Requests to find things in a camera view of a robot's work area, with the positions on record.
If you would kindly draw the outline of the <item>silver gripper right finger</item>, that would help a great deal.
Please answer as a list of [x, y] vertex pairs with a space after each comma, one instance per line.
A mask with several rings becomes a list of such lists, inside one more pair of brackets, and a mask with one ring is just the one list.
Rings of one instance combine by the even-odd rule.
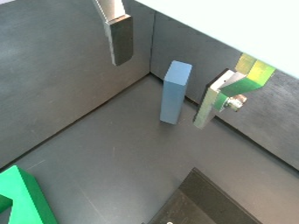
[[247, 101], [245, 93], [261, 89], [275, 70], [267, 63], [243, 53], [235, 69], [227, 69], [209, 84], [199, 111], [194, 117], [194, 125], [203, 129], [209, 121], [225, 109], [238, 112]]

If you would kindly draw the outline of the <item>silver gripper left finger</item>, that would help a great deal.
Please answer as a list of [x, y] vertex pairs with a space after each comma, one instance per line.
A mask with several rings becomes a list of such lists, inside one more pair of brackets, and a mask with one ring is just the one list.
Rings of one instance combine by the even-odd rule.
[[113, 64], [123, 65], [134, 56], [134, 18], [122, 0], [93, 0], [102, 16]]

